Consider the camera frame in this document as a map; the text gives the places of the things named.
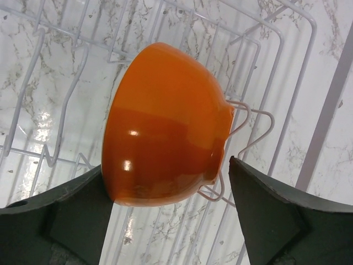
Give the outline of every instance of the dish rack tine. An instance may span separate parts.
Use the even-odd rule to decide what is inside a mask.
[[[72,171],[72,175],[71,175],[71,179],[74,179],[77,173],[77,168],[78,168],[78,164],[80,162],[80,160],[83,160],[83,162],[86,164],[86,166],[88,167],[88,169],[93,169],[94,167],[88,162],[88,159],[84,156],[84,154],[79,153],[76,157],[76,162],[75,165],[73,166],[73,171]]]
[[[220,0],[220,2],[228,5],[229,7],[231,8],[234,8],[235,10],[243,13],[244,15],[246,15],[247,17],[250,17],[254,20],[256,20],[257,22],[259,23],[262,23],[263,25],[265,25],[266,27],[270,28],[271,30],[273,30],[279,37],[280,39],[280,44],[279,44],[279,48],[278,48],[278,51],[277,51],[277,54],[276,54],[276,57],[275,57],[275,61],[274,61],[274,65],[272,67],[272,70],[271,70],[271,73],[270,73],[270,77],[269,77],[269,80],[268,80],[268,83],[266,85],[266,88],[265,88],[265,93],[264,93],[264,97],[263,97],[263,100],[261,101],[261,105],[260,105],[260,110],[262,110],[262,108],[264,107],[264,104],[266,102],[266,99],[267,99],[267,95],[269,93],[269,90],[271,88],[271,85],[272,85],[272,81],[273,81],[273,78],[274,78],[274,75],[275,75],[275,72],[277,70],[277,66],[278,66],[278,63],[279,63],[279,59],[281,57],[281,54],[282,54],[282,51],[283,51],[283,46],[284,46],[284,36],[283,36],[283,33],[275,26],[273,26],[272,24],[268,23],[267,21],[265,21],[264,19],[260,18],[259,16],[255,15],[255,14],[252,14],[252,13],[249,13],[246,9],[236,5],[236,3],[233,3],[233,2],[227,2],[226,0]],[[200,224],[199,224],[199,227],[197,228],[197,232],[196,232],[196,235],[195,235],[195,238],[194,238],[194,241],[192,242],[192,246],[191,248],[189,249],[188,253],[186,254],[187,256],[187,259],[186,259],[186,262],[185,264],[189,264],[190,263],[190,259],[192,257],[192,254],[194,253],[194,249],[196,247],[196,243],[199,239],[199,236],[201,234],[201,230],[202,230],[202,227],[205,223],[205,220],[206,220],[206,217],[208,215],[208,211],[210,210],[210,207],[211,207],[211,202],[207,202],[207,205],[206,205],[206,208],[204,210],[204,213],[202,215],[202,218],[201,218],[201,221],[200,221]]]
[[[26,92],[28,81],[33,73],[33,69],[37,63],[40,51],[43,46],[45,30],[39,29],[33,35],[38,36],[38,41],[37,41],[33,56],[31,58],[31,61],[29,63],[26,75],[25,75],[23,82],[22,82],[22,85],[21,85],[21,90],[18,95],[18,99],[17,99],[17,103],[16,103],[16,107],[15,107],[15,112],[13,114],[9,134],[6,135],[6,137],[5,137],[4,146],[3,146],[1,153],[0,153],[0,167],[2,165],[4,158],[8,157],[10,150],[11,150],[11,147],[12,147],[13,139],[14,139],[15,132],[16,132],[16,127],[18,124],[18,119],[19,119],[20,112],[21,112],[22,101],[23,101],[23,98],[24,98],[24,95]]]
[[[175,235],[172,248],[170,249],[169,256],[168,256],[168,260],[167,260],[167,265],[170,265],[170,264],[172,263],[172,261],[173,261],[174,251],[175,251],[175,249],[176,249],[176,247],[177,247],[177,244],[178,244],[178,242],[179,242],[180,235],[181,235],[181,231],[182,231],[183,228],[184,228],[184,223],[185,223],[185,220],[186,220],[186,216],[187,216],[187,214],[188,214],[189,207],[190,207],[190,205],[191,205],[192,197],[193,197],[193,196],[191,196],[191,197],[186,201],[186,205],[184,206],[183,217],[181,218],[180,225],[179,225],[179,228],[178,228],[178,232],[177,232],[176,235]]]
[[[66,109],[67,109],[67,104],[68,101],[72,95],[73,90],[76,87],[76,84],[83,72],[83,69],[85,67],[85,64],[87,62],[87,57],[88,57],[88,52],[89,52],[89,47],[88,45],[84,45],[84,46],[80,46],[80,47],[74,47],[73,51],[76,51],[78,49],[83,49],[83,56],[82,56],[82,60],[80,63],[80,66],[78,67],[78,71],[77,74],[75,75],[70,88],[65,96],[63,105],[62,105],[62,110],[61,110],[61,116],[60,116],[60,123],[59,123],[59,130],[58,130],[58,134],[56,136],[56,143],[55,143],[55,149],[54,149],[54,154],[51,157],[50,153],[49,153],[49,149],[47,144],[44,144],[43,148],[42,148],[42,152],[39,158],[39,162],[38,162],[38,166],[37,169],[35,171],[35,175],[34,175],[34,179],[32,181],[32,186],[31,186],[31,190],[30,190],[30,194],[29,197],[33,196],[34,193],[34,189],[37,185],[37,181],[38,181],[38,177],[39,177],[39,172],[43,163],[43,159],[44,157],[46,158],[46,162],[48,164],[49,167],[53,167],[59,157],[59,152],[60,152],[60,147],[61,147],[61,143],[62,143],[62,133],[63,133],[63,129],[64,129],[64,124],[65,124],[65,116],[66,116]],[[86,162],[86,165],[88,166],[88,168],[92,169],[93,167],[87,163],[87,159],[85,159],[85,156],[82,157],[83,161]]]
[[[40,4],[39,4],[39,9],[35,18],[35,22],[34,22],[34,29],[33,29],[33,34],[38,30],[38,26],[40,23],[40,17],[42,16],[42,12],[44,9],[44,4],[45,4],[45,0],[41,0]]]
[[[61,142],[62,142],[62,133],[63,133],[63,129],[64,129],[64,124],[65,124],[65,116],[66,116],[66,109],[67,109],[67,104],[68,101],[72,95],[73,90],[76,87],[76,84],[78,83],[78,80],[83,72],[83,69],[86,65],[87,62],[87,58],[88,58],[88,53],[89,53],[89,47],[87,44],[83,45],[83,46],[79,46],[79,47],[75,47],[73,48],[73,51],[77,51],[79,49],[83,49],[83,56],[82,56],[82,60],[81,63],[78,67],[78,71],[75,75],[75,77],[72,80],[72,83],[70,85],[69,90],[66,93],[62,108],[61,108],[61,116],[60,116],[60,123],[59,123],[59,130],[58,130],[58,134],[56,137],[56,143],[55,143],[55,149],[54,149],[54,155],[53,157],[50,156],[48,149],[46,148],[45,151],[45,157],[47,160],[47,164],[49,167],[53,167],[53,165],[56,163],[56,160],[59,156],[59,152],[60,152],[60,147],[61,147]]]
[[[291,99],[291,103],[290,103],[289,108],[288,108],[286,119],[285,119],[285,122],[283,124],[279,140],[277,142],[276,150],[275,150],[274,156],[272,158],[270,169],[268,171],[268,176],[272,175],[272,173],[274,171],[274,168],[276,166],[278,155],[280,153],[280,149],[281,149],[281,146],[283,144],[283,140],[284,140],[285,134],[287,132],[287,129],[288,129],[288,126],[289,126],[289,122],[290,122],[291,117],[292,117],[294,106],[295,106],[297,98],[298,98],[299,90],[300,90],[300,87],[302,85],[304,74],[306,72],[306,69],[307,69],[307,66],[308,66],[308,63],[309,63],[310,54],[311,54],[311,52],[313,50],[315,37],[316,37],[316,33],[317,33],[316,21],[308,12],[304,11],[300,7],[294,5],[293,3],[291,3],[291,2],[289,2],[287,0],[278,0],[278,1],[280,3],[282,3],[283,5],[291,8],[294,12],[300,14],[302,17],[304,17],[310,23],[311,28],[312,28],[312,32],[311,32],[309,44],[308,44],[308,47],[307,47],[307,50],[306,50],[306,53],[305,53],[305,56],[304,56],[304,59],[303,59],[303,64],[302,64],[302,67],[301,67],[300,72],[299,72],[298,80],[297,80],[296,86],[294,88],[293,97]]]
[[[134,210],[134,207],[128,207],[127,208],[127,212],[126,212],[126,215],[125,215],[125,218],[124,218],[124,223],[123,223],[123,225],[121,227],[120,236],[119,236],[119,239],[117,241],[117,246],[116,246],[116,249],[115,249],[115,252],[114,252],[114,256],[113,256],[113,261],[111,262],[111,264],[117,264],[117,262],[119,261],[119,257],[120,257],[120,254],[121,254],[121,249],[122,249],[122,246],[124,244],[124,234],[126,233],[126,230],[128,228],[129,221],[131,219],[131,215],[133,213],[133,210]]]
[[[264,115],[267,115],[268,117],[270,117],[271,119],[271,125],[270,127],[268,128],[268,130],[266,132],[264,132],[260,137],[258,137],[256,140],[254,140],[253,142],[247,144],[247,146],[242,149],[239,153],[238,153],[238,158],[240,159],[240,156],[241,154],[245,153],[246,151],[248,151],[251,147],[253,147],[254,145],[256,145],[259,141],[261,141],[263,138],[265,138],[266,136],[268,136],[274,126],[275,126],[275,117],[269,113],[269,112],[266,112],[266,111],[263,111],[263,110],[256,110],[256,109],[252,109],[252,112],[255,112],[255,113],[258,113],[258,114],[264,114]]]
[[[265,107],[265,103],[267,101],[268,94],[269,94],[269,92],[271,90],[272,82],[273,82],[273,79],[275,77],[277,66],[279,64],[279,60],[280,60],[280,57],[281,57],[281,54],[282,54],[282,51],[283,51],[283,46],[284,46],[283,33],[277,27],[273,26],[269,22],[265,21],[264,19],[260,18],[259,16],[255,15],[255,14],[249,13],[246,9],[244,9],[244,8],[234,4],[234,3],[231,3],[231,2],[229,2],[227,0],[220,0],[220,2],[228,5],[229,7],[234,8],[235,10],[243,13],[247,17],[250,17],[250,18],[256,20],[257,22],[262,23],[264,26],[266,26],[266,27],[270,28],[271,30],[273,30],[278,35],[278,37],[280,39],[280,44],[279,44],[279,48],[278,48],[278,51],[277,51],[277,54],[276,54],[276,57],[275,57],[275,61],[274,61],[274,64],[272,66],[270,77],[269,77],[269,80],[268,80],[266,88],[265,88],[264,96],[263,96],[263,98],[261,100],[260,107],[259,107],[259,110],[263,110],[264,107]],[[254,123],[253,129],[252,129],[252,131],[250,133],[248,144],[250,144],[253,141],[253,139],[255,137],[256,128],[258,127],[259,122],[260,122],[260,115],[257,115],[256,119],[255,119],[255,123]],[[247,152],[244,154],[244,159],[246,159],[247,154],[248,154]]]
[[[152,234],[151,236],[149,237],[148,239],[148,244],[147,244],[147,248],[146,248],[146,251],[145,253],[143,254],[143,260],[142,260],[142,263],[141,265],[145,265],[146,262],[147,262],[147,255],[149,253],[149,249],[151,248],[151,243],[152,243],[152,239],[153,239],[153,235],[154,233],[156,232],[156,229],[157,229],[157,226],[158,226],[158,222],[159,222],[159,219],[161,218],[161,214],[162,214],[162,209],[163,207],[159,207],[159,211],[158,211],[158,214],[157,214],[157,218],[154,222],[154,226],[153,226],[153,230],[152,230]]]
[[[156,17],[154,18],[152,29],[151,29],[151,32],[150,32],[149,37],[148,37],[148,44],[152,43],[153,34],[154,34],[154,31],[156,30],[156,26],[157,26],[159,15],[161,14],[163,2],[164,2],[164,0],[160,0],[159,1],[157,14],[156,14]]]
[[[242,34],[242,33],[236,32],[236,31],[232,31],[232,33],[233,33],[234,35],[238,35],[238,36],[239,36],[239,39],[243,39],[243,37],[244,37],[246,40],[248,40],[248,41],[250,41],[250,42],[252,42],[252,43],[254,43],[254,44],[256,45],[255,56],[254,56],[254,58],[253,58],[253,62],[252,62],[252,64],[251,64],[250,71],[249,71],[249,74],[248,74],[248,77],[247,77],[247,80],[246,80],[246,82],[245,82],[245,86],[244,86],[244,89],[243,89],[243,91],[244,91],[244,92],[243,92],[243,95],[245,95],[246,91],[248,90],[248,86],[249,86],[251,77],[252,77],[253,72],[254,72],[254,70],[255,70],[256,62],[257,62],[257,60],[258,60],[258,58],[259,58],[259,54],[260,54],[260,50],[261,50],[261,43],[260,43],[258,40],[255,40],[255,39],[253,39],[253,38],[251,38],[251,37],[249,37],[249,36],[246,36],[245,34]],[[227,45],[225,51],[227,51],[230,46],[231,46],[231,43],[228,43],[228,45]],[[224,52],[224,55],[223,55],[223,58],[222,58],[222,61],[221,61],[221,62],[222,62],[222,63],[221,63],[221,67],[222,67],[223,62],[224,62],[224,60],[225,60],[225,58],[226,58],[226,55],[227,55],[227,53]],[[220,78],[220,74],[221,74],[221,71],[218,72],[217,79]]]
[[[240,106],[234,106],[237,109],[241,109],[241,110],[246,110],[247,111],[247,117],[245,118],[245,120],[240,124],[240,126],[236,127],[233,131],[231,131],[229,133],[229,137],[228,137],[228,141],[230,140],[229,138],[231,138],[234,134],[236,134],[238,131],[240,131],[242,128],[244,128],[246,126],[247,123],[249,123],[250,117],[252,115],[252,110],[250,109],[250,106],[247,103],[244,102],[239,102],[239,101],[229,101],[228,102],[232,103],[232,104],[238,104]],[[198,191],[197,193],[199,193],[202,197],[204,197],[205,199],[211,201],[211,202],[218,202],[220,200],[223,199],[224,193],[225,193],[225,187],[224,187],[224,179],[223,179],[223,175],[222,175],[222,169],[220,169],[220,172],[218,173],[219,177],[220,177],[220,183],[221,183],[221,192],[220,194],[216,193],[213,189],[209,188],[208,186],[205,186],[208,190],[210,190],[211,192],[215,193],[217,195],[217,198],[212,198],[209,197],[208,195],[206,195],[205,193],[203,193],[202,191]]]
[[[115,27],[114,35],[113,35],[113,38],[111,40],[111,44],[109,45],[108,58],[106,59],[106,62],[108,62],[108,63],[114,63],[114,62],[127,63],[127,62],[131,62],[131,61],[119,61],[119,60],[118,61],[111,61],[111,54],[113,53],[113,49],[114,49],[114,45],[115,45],[115,42],[116,42],[117,34],[119,32],[119,29],[120,29],[120,26],[121,26],[121,22],[122,22],[122,18],[124,16],[128,1],[129,0],[125,0],[123,5],[122,5],[122,10],[120,12],[120,16],[119,16],[119,19],[117,21],[117,25]]]
[[[260,54],[260,50],[261,50],[261,43],[260,43],[258,40],[251,40],[251,39],[250,39],[250,41],[254,42],[254,44],[256,45],[256,52],[255,52],[255,55],[254,55],[254,58],[253,58],[253,62],[252,62],[252,64],[251,64],[251,66],[250,66],[250,71],[249,71],[249,73],[248,73],[248,77],[247,77],[247,80],[246,80],[246,82],[245,82],[242,95],[241,95],[241,97],[240,97],[240,99],[239,99],[241,102],[244,101],[245,95],[247,94],[248,87],[249,87],[249,83],[250,83],[250,80],[251,80],[251,78],[252,78],[253,72],[254,72],[254,70],[255,70],[256,62],[257,62],[257,60],[258,60],[258,58],[259,58],[259,54]],[[238,121],[239,113],[240,113],[240,112],[236,112],[236,115],[235,115],[235,117],[234,117],[233,126],[235,126],[236,123],[237,123],[237,121]],[[228,152],[230,143],[231,143],[230,141],[227,141],[226,147],[225,147],[225,153]]]
[[[72,50],[74,50],[76,48],[77,40],[79,38],[79,35],[81,34],[81,28],[82,28],[82,25],[83,25],[84,17],[85,17],[85,15],[87,13],[88,4],[89,4],[89,0],[85,0],[84,6],[83,6],[83,9],[82,9],[82,12],[81,12],[81,17],[80,17],[79,22],[78,22],[77,32],[75,33],[75,36],[73,38]]]
[[[186,28],[185,28],[185,30],[183,32],[183,36],[181,37],[181,42],[180,42],[180,45],[179,45],[179,50],[181,50],[181,51],[185,51],[185,42],[186,42],[186,38],[189,36],[190,31],[191,31],[191,22],[192,22],[192,18],[194,16],[194,13],[195,13],[194,9],[190,10],[190,12],[189,12],[188,22],[186,24]]]
[[[240,43],[240,46],[239,46],[239,49],[237,51],[237,56],[236,56],[236,59],[234,61],[234,65],[232,67],[232,71],[231,71],[231,76],[229,77],[229,80],[228,80],[228,83],[227,83],[227,88],[226,88],[226,91],[224,92],[225,96],[230,96],[228,93],[229,93],[229,89],[231,88],[231,83],[232,83],[232,79],[234,77],[234,74],[235,74],[235,69],[236,69],[236,65],[239,61],[239,55],[240,55],[240,52],[244,46],[244,40],[245,40],[245,35],[242,36],[242,42]]]
[[[292,0],[291,3],[295,4],[296,2],[298,2],[298,0]],[[265,21],[269,22],[272,19],[276,18],[276,16],[278,16],[279,14],[281,14],[283,11],[285,11],[288,7],[287,6],[282,6],[279,9],[277,9],[276,11],[274,11],[272,14],[270,14],[269,16],[267,16],[265,18]],[[247,29],[244,34],[245,35],[249,35],[250,33],[254,32],[255,30],[257,30],[258,28],[260,28],[263,24],[262,23],[258,23],[254,26],[252,26],[251,28]],[[237,43],[238,41],[240,41],[241,38],[237,37],[236,39],[231,41],[231,45]]]
[[[308,44],[308,48],[307,48],[307,51],[306,51],[306,54],[305,54],[305,57],[304,57],[303,65],[302,65],[302,68],[301,68],[301,71],[300,71],[300,74],[299,74],[299,77],[298,77],[298,79],[299,79],[299,78],[300,78],[300,75],[304,75],[305,70],[306,70],[306,66],[307,66],[307,62],[306,62],[306,61],[309,59],[309,56],[310,56],[310,53],[311,53],[311,49],[312,49],[312,45],[313,45],[313,42],[314,42],[314,39],[315,39],[316,31],[317,31],[316,22],[315,22],[315,20],[311,17],[310,14],[308,14],[307,12],[303,11],[302,9],[300,9],[299,7],[297,7],[297,6],[294,5],[294,3],[297,2],[297,0],[294,0],[294,1],[291,1],[291,2],[289,2],[289,1],[287,1],[287,0],[284,0],[284,1],[279,1],[279,2],[281,2],[281,3],[284,4],[285,6],[282,6],[282,7],[279,8],[277,11],[275,11],[273,14],[271,14],[271,15],[269,15],[267,18],[265,18],[266,21],[270,21],[272,18],[274,18],[275,16],[277,16],[279,13],[283,12],[283,11],[284,11],[285,9],[287,9],[288,7],[291,8],[294,12],[299,13],[300,15],[302,15],[303,17],[305,17],[306,19],[310,18],[310,20],[309,20],[309,19],[308,19],[308,20],[309,20],[309,22],[310,22],[310,24],[311,24],[311,26],[312,26],[312,34],[311,34],[311,38],[310,38],[310,41],[309,41],[309,44]],[[261,25],[260,25],[260,23],[259,23],[259,24],[255,25],[254,27],[249,28],[249,29],[246,30],[245,32],[249,34],[250,32],[253,32],[254,30],[256,30],[257,28],[259,28],[260,26],[261,26]],[[234,43],[235,43],[236,41],[238,41],[239,39],[240,39],[240,38],[237,38],[237,39],[233,40],[233,41],[231,42],[231,44],[234,44]],[[299,88],[300,88],[300,84],[301,84],[301,80],[297,82],[297,85],[296,85],[296,88],[295,88],[295,92],[296,92],[296,89],[299,89]],[[283,136],[282,136],[282,137],[284,137],[285,130],[286,130],[286,129],[282,130],[282,132],[281,132],[281,136],[282,136],[282,133],[283,133]],[[274,164],[276,163],[276,157],[275,157],[275,156],[276,156],[276,152],[275,152],[274,158],[272,159],[272,163],[271,163],[271,166],[270,166],[268,175],[271,175],[271,173],[272,173],[272,171],[273,171],[273,168],[274,168]],[[232,199],[232,198],[233,198],[233,195],[232,195],[232,193],[230,193],[229,199]],[[220,234],[220,231],[222,231],[223,224],[224,224],[225,219],[226,219],[226,217],[227,217],[227,215],[228,215],[228,209],[229,209],[229,205],[227,204],[227,205],[226,205],[226,208],[225,208],[225,210],[224,210],[224,212],[223,212],[222,220],[221,220],[221,222],[220,222],[220,224],[219,224],[217,234],[216,234],[216,236],[215,236],[215,239],[213,240],[213,245],[212,245],[212,248],[211,248],[211,251],[210,251],[210,254],[209,254],[209,257],[208,257],[208,260],[207,260],[206,265],[207,265],[207,264],[210,264],[209,261],[211,260],[212,253],[213,253],[213,250],[214,250],[214,248],[215,248],[215,244],[216,244],[216,242],[217,242],[217,240],[218,240],[218,236],[219,236],[219,234]],[[242,261],[242,259],[243,259],[244,255],[245,255],[245,253],[246,253],[246,247],[245,247],[245,243],[243,243],[242,250],[241,250],[241,252],[240,252],[240,254],[239,254],[238,258],[237,258],[237,265],[239,264],[239,261],[240,261],[240,262]]]
[[[25,13],[22,13],[20,11],[17,11],[17,10],[15,10],[13,8],[9,8],[9,7],[5,6],[4,4],[0,4],[0,10],[6,11],[6,12],[8,12],[10,14],[14,14],[14,15],[16,15],[18,17],[21,17],[21,18],[25,18],[25,19],[27,19],[29,21],[34,21],[35,22],[35,20],[36,20],[35,17],[32,17],[32,16],[27,15]],[[76,35],[76,33],[72,32],[71,30],[64,29],[64,28],[62,28],[62,27],[60,27],[58,25],[53,25],[53,24],[51,24],[49,22],[46,22],[46,21],[40,20],[39,24],[44,26],[44,27],[47,27],[49,29],[57,30],[57,31],[59,31],[61,33],[64,33],[64,34],[66,34],[66,35],[68,35],[70,37],[73,37],[73,38]],[[78,38],[80,40],[83,40],[85,43],[88,43],[88,44],[91,44],[91,45],[95,45],[95,46],[100,47],[100,48],[105,49],[105,50],[109,49],[109,46],[107,44],[100,43],[100,42],[98,42],[96,40],[93,40],[93,39],[90,39],[88,37],[80,35]],[[113,52],[115,52],[117,54],[120,54],[122,56],[125,56],[126,58],[129,58],[129,59],[135,58],[134,54],[130,54],[128,52],[124,52],[124,51],[119,50],[119,49],[114,49]]]

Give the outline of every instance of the marble surface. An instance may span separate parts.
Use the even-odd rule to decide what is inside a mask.
[[[2,1],[23,14],[35,17],[40,1]],[[186,9],[164,3],[152,41],[163,41],[192,55],[218,78],[222,88],[228,86],[239,96],[244,88],[256,45],[244,41],[228,46],[234,33],[243,32],[256,24],[225,4],[214,0],[178,0]],[[280,3],[273,0],[237,1],[252,13],[267,17]],[[158,0],[128,1],[121,27],[114,40],[114,32],[124,8],[122,0],[91,0],[81,28],[81,36],[91,40],[89,56],[67,107],[60,158],[75,161],[83,153],[92,165],[100,164],[101,141],[110,103],[127,65],[107,63],[107,48],[114,42],[110,60],[125,60],[118,51],[135,56],[150,40]],[[277,162],[274,178],[295,185],[305,158],[317,119],[331,79],[336,69],[345,38],[353,20],[350,0],[301,0],[297,5],[316,19],[318,34],[304,77],[297,105]],[[53,154],[61,108],[66,92],[77,74],[82,50],[72,51],[73,39],[67,33],[77,32],[84,1],[46,1],[41,16],[61,31],[44,27],[46,34],[41,54],[31,75],[15,133],[13,147],[41,153],[47,144]],[[196,15],[189,20],[189,10],[196,10],[214,20],[208,22]],[[230,33],[218,30],[222,23],[235,29]],[[249,152],[247,162],[267,172],[276,147],[282,124],[297,81],[301,63],[311,34],[311,27],[300,15],[286,10],[274,21],[284,34],[285,46],[274,77],[265,110],[273,113],[276,126],[269,137]],[[185,41],[183,32],[190,30]],[[0,11],[0,143],[9,133],[12,115],[22,81],[28,69],[38,37],[33,36],[34,22]],[[274,62],[279,40],[276,34],[262,26],[249,35],[261,43],[245,101],[258,108]],[[309,192],[342,203],[353,204],[353,141],[351,122],[353,75],[338,106],[332,129],[325,143]],[[252,122],[232,138],[226,155],[236,155],[245,147]],[[268,127],[261,119],[257,135]],[[0,168],[0,206],[30,195],[37,157],[11,152]],[[228,163],[224,163],[226,176]],[[79,176],[87,170],[79,165],[74,172],[72,163],[58,163],[54,168],[43,163],[34,194]],[[229,182],[226,180],[226,196]],[[224,202],[207,203],[198,195],[190,200],[162,208],[126,208],[115,206],[108,228],[101,264],[235,264],[243,243],[237,212]],[[241,263],[249,264],[247,257]]]

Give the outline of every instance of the dish rack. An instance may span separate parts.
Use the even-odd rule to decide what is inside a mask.
[[[238,127],[236,138],[229,139],[226,143],[226,155],[222,164],[223,175],[226,176],[229,156],[238,155],[248,161],[251,156],[250,148],[266,137],[275,126],[272,114],[265,110],[268,97],[274,89],[274,79],[278,75],[278,66],[284,53],[286,39],[286,34],[276,26],[275,20],[283,12],[290,11],[290,15],[297,20],[302,18],[307,20],[307,27],[311,29],[311,32],[307,40],[303,41],[306,48],[300,66],[297,67],[298,74],[293,79],[295,86],[289,105],[286,107],[287,111],[282,115],[283,123],[276,124],[275,127],[278,133],[273,137],[277,138],[277,145],[272,152],[273,158],[269,170],[266,172],[272,175],[308,66],[317,25],[314,18],[304,11],[301,5],[295,5],[297,2],[295,0],[277,0],[276,3],[269,1],[272,13],[266,18],[251,12],[253,3],[250,2],[218,0],[204,3],[194,1],[193,6],[188,1],[174,2],[172,0],[85,0],[76,2],[41,0],[1,3],[0,9],[6,14],[4,20],[10,20],[10,17],[15,20],[19,25],[19,33],[21,30],[27,34],[29,29],[33,31],[32,36],[27,36],[33,49],[28,51],[31,56],[26,60],[27,69],[23,69],[23,74],[21,73],[22,85],[16,82],[10,84],[10,86],[20,86],[17,91],[17,104],[11,112],[13,117],[9,129],[1,133],[4,144],[0,146],[0,168],[3,181],[0,187],[10,187],[0,198],[2,206],[48,190],[81,175],[88,169],[92,169],[93,165],[100,163],[100,144],[97,142],[103,139],[104,130],[101,129],[97,134],[91,135],[95,141],[94,152],[90,146],[84,146],[84,151],[70,150],[67,152],[72,143],[69,141],[68,145],[64,145],[69,137],[70,128],[75,127],[74,121],[70,121],[69,124],[66,121],[70,120],[70,112],[75,112],[82,103],[74,101],[72,104],[72,95],[74,95],[74,100],[84,95],[85,98],[90,98],[92,104],[96,101],[99,106],[105,104],[103,118],[99,121],[101,123],[99,126],[104,128],[109,104],[114,97],[114,89],[119,84],[124,71],[139,51],[156,41],[169,43],[196,58],[217,77],[227,100],[241,102],[245,108],[252,109],[248,115],[237,111],[234,117],[232,130],[241,122],[243,124]],[[57,15],[50,17],[50,9],[54,9]],[[212,10],[215,9],[218,10],[215,12],[218,15],[227,14],[227,18],[231,19],[214,16]],[[99,24],[104,17],[104,12],[110,15],[110,19],[103,21],[103,26],[108,25],[110,30],[106,35],[104,35],[106,29]],[[29,23],[27,28],[21,26],[24,22]],[[46,40],[48,35],[51,36],[50,42]],[[271,42],[265,45],[267,51],[263,51],[265,42]],[[70,53],[69,57],[73,65],[71,73],[66,73],[62,68],[54,70],[53,66],[46,65],[42,53],[45,49],[45,52],[52,56],[51,46]],[[259,59],[263,59],[268,52],[274,55],[272,62],[269,64],[270,67],[266,65],[263,69],[264,74],[260,74],[259,70],[256,70],[262,65]],[[104,67],[107,65],[107,70],[112,75],[109,83],[112,88],[108,93],[96,93],[91,97],[85,94],[84,86],[97,77],[95,72],[90,70],[82,78],[87,64],[91,68],[95,64],[104,65]],[[62,91],[58,92],[59,89],[56,86],[52,89],[61,96],[58,100],[60,104],[56,106],[60,109],[58,113],[41,112],[42,120],[50,120],[52,115],[53,119],[58,121],[53,125],[55,131],[52,136],[45,135],[44,123],[36,123],[35,126],[42,136],[35,138],[34,141],[31,139],[23,143],[23,137],[18,136],[19,131],[26,137],[32,136],[23,129],[23,117],[26,117],[22,116],[22,113],[34,112],[34,110],[29,110],[28,106],[24,106],[24,102],[26,104],[28,98],[31,97],[31,95],[28,96],[30,94],[28,91],[32,93],[34,80],[36,81],[34,85],[40,84],[41,76],[37,76],[39,71],[46,71],[45,75],[50,75],[52,71],[62,71],[63,76],[69,76],[64,82],[64,84],[69,84],[69,89],[65,92],[65,96]],[[256,85],[262,86],[260,91],[254,90]],[[261,94],[261,96],[254,98],[253,94]],[[105,101],[99,102],[99,97],[103,97]],[[258,113],[268,115],[270,122],[260,119],[261,115],[257,115]],[[91,117],[86,115],[81,119],[89,121]],[[84,128],[89,130],[94,127],[96,127],[95,124]],[[238,146],[236,143],[239,141],[247,142],[247,144]],[[29,146],[34,146],[34,149],[29,150]],[[12,163],[18,165],[15,174],[12,169],[8,170],[8,165]],[[25,171],[25,177],[21,178],[23,168],[29,169]],[[220,193],[217,186],[218,182],[212,189],[205,187],[202,192],[213,198],[214,194]],[[216,250],[224,244],[222,238],[224,238],[224,230],[229,226],[227,222],[236,218],[236,211],[230,208],[233,205],[233,197],[229,185],[227,187],[226,192],[229,193],[229,197],[223,198],[228,202],[225,205],[221,202],[216,205],[199,195],[194,195],[184,202],[159,208],[134,209],[114,206],[100,264],[120,264],[122,262],[128,264],[226,264],[230,261],[232,264],[246,264],[248,262],[246,249],[239,228],[235,233],[237,242],[234,243],[233,239],[231,240],[235,245],[227,242],[236,251],[230,251],[227,246],[221,253],[216,253]],[[306,189],[307,185],[304,184],[301,188]],[[214,215],[221,217],[217,218],[217,225],[211,227]],[[205,236],[209,234],[212,239],[206,240],[209,243],[203,246],[202,242],[205,242]]]

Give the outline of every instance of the black plastic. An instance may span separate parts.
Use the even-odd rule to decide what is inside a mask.
[[[0,264],[99,264],[112,207],[98,166],[0,209]]]
[[[353,264],[353,206],[302,192],[234,157],[229,177],[251,265]]]

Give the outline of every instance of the orange bowl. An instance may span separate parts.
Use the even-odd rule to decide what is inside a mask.
[[[110,198],[160,206],[214,184],[233,112],[203,65],[164,43],[146,47],[120,82],[106,123],[101,167]]]

